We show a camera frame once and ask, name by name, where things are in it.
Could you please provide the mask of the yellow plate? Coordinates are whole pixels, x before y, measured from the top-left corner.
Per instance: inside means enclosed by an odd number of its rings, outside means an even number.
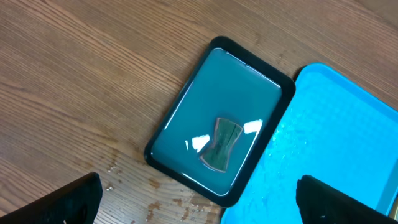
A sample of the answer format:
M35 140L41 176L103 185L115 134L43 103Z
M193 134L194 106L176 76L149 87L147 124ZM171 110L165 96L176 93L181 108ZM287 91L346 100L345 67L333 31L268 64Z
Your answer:
M398 221L398 195L396 195L392 207L389 211L389 217L394 219L395 221Z

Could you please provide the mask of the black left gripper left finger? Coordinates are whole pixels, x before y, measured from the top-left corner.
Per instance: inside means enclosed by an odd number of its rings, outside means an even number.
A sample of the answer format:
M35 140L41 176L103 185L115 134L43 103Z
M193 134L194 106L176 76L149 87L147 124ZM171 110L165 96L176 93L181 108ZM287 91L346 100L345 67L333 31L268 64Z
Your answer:
M92 224L103 189L99 174L90 172L52 193L1 217L1 223Z

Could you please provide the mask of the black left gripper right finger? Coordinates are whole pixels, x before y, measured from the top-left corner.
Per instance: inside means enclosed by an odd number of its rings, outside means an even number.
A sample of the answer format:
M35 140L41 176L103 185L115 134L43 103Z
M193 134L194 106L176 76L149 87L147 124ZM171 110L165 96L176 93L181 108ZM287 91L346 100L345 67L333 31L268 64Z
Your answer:
M297 181L295 198L303 224L397 224L310 175Z

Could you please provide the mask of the blue serving tray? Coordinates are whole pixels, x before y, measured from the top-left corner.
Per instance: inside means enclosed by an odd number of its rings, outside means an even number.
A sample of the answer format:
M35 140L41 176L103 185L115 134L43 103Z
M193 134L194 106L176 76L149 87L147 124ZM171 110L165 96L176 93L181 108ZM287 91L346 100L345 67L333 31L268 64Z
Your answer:
M304 175L390 213L397 197L397 111L322 63L304 67L295 95L238 203L222 223L300 223Z

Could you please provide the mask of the black water tray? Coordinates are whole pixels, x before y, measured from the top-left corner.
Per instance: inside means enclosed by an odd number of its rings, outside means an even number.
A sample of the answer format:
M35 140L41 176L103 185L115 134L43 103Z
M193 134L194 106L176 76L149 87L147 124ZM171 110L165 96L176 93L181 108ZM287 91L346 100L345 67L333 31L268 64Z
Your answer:
M295 94L295 82L235 41L215 37L148 142L153 168L221 207L242 195ZM213 142L217 118L243 128L225 173L200 156Z

